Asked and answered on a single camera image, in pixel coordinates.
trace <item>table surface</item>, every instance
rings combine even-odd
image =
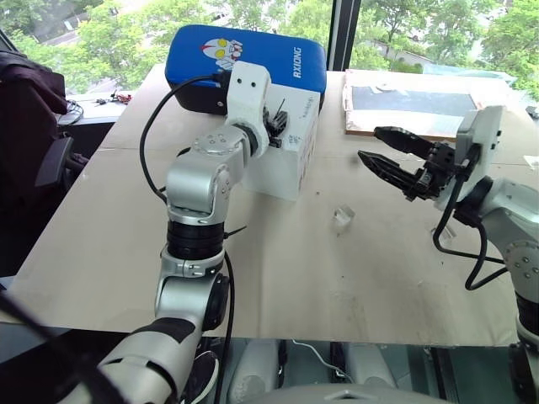
[[[328,73],[317,145],[297,202],[241,185],[232,191],[226,228],[248,225],[226,241],[237,284],[233,334],[451,346],[514,342],[509,277],[464,289],[473,262],[437,252],[430,239],[441,213],[429,201],[409,203],[363,167],[356,152],[383,153],[408,170],[421,162],[344,133],[343,82],[342,72]],[[129,332],[152,321],[167,215],[144,181],[137,147],[167,91],[157,65],[15,278],[10,293],[46,325]],[[222,121],[169,102],[147,140],[156,183],[164,183],[177,151]],[[523,158],[539,154],[536,127],[523,111],[506,111],[502,130],[490,175],[536,186],[537,171]],[[337,237],[331,220],[343,204],[356,215]],[[478,251],[473,229],[450,226],[452,247]],[[483,274],[495,268],[485,264]],[[223,333],[221,326],[212,335]]]

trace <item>white box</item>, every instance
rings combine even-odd
[[[320,93],[271,84],[266,108],[273,117],[280,104],[288,113],[280,148],[269,146],[260,158],[249,162],[242,184],[246,189],[282,199],[296,200],[314,150]]]

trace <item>glass panel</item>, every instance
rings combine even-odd
[[[328,43],[331,0],[0,0],[0,28],[68,93],[136,89],[178,28],[212,24]]]
[[[539,99],[539,1],[365,0],[350,68],[499,77]]]

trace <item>robotic arm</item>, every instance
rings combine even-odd
[[[167,244],[161,251],[157,320],[135,330],[99,365],[129,403],[179,402],[204,331],[225,316],[229,278],[224,221],[232,187],[269,145],[263,109],[270,75],[236,62],[225,124],[197,138],[167,176]],[[64,403],[92,402],[79,385]]]
[[[358,151],[363,163],[378,177],[400,188],[407,199],[432,199],[444,211],[434,234],[435,246],[443,253],[477,262],[466,281],[475,290],[509,272],[515,287],[519,316],[517,333],[522,341],[521,358],[527,364],[512,369],[519,381],[518,391],[539,398],[539,193],[525,185],[485,176],[498,145],[502,107],[471,111],[456,135],[456,148],[424,140],[400,128],[378,127],[375,137],[402,152],[411,152],[425,160],[415,174],[407,173],[392,160],[367,151]],[[481,237],[478,255],[443,248],[439,237],[451,213],[467,226],[475,227]],[[504,260],[486,257],[487,239],[501,252]],[[506,268],[474,283],[485,260],[505,263]]]
[[[223,320],[229,278],[221,273],[226,236],[224,221],[232,187],[242,179],[249,162],[266,151],[270,139],[264,126],[264,99],[270,75],[265,68],[237,61],[227,95],[225,124],[197,138],[176,158],[167,176],[168,232],[161,252],[157,287],[157,320],[125,338],[99,368],[130,403],[178,402],[202,333]],[[466,282],[473,290],[509,271],[519,307],[517,331],[527,373],[539,391],[539,194],[506,179],[485,174],[497,146],[502,109],[489,107],[467,116],[456,138],[456,148],[430,142],[399,128],[376,128],[375,136],[403,152],[423,158],[415,174],[400,169],[384,156],[359,151],[363,163],[376,175],[400,188],[409,200],[432,199],[443,216],[435,245],[444,253],[476,258]],[[443,248],[438,237],[455,211],[459,221],[478,228],[482,248],[478,255]],[[504,261],[486,257],[487,239]],[[502,269],[473,283],[485,260],[505,263]],[[401,391],[376,390],[367,396],[352,394],[360,386],[339,385],[278,391],[260,402],[320,402],[333,397],[372,398],[388,394],[388,402],[438,402],[429,397],[406,397]],[[92,402],[78,386],[64,403]]]

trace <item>blue kick pad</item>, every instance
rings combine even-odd
[[[213,27],[185,25],[174,37],[165,77],[171,87],[196,76],[231,71],[236,61],[264,66],[271,82],[320,93],[326,90],[326,57],[320,44],[302,38]],[[186,109],[227,113],[227,95],[214,82],[197,82],[177,92]]]

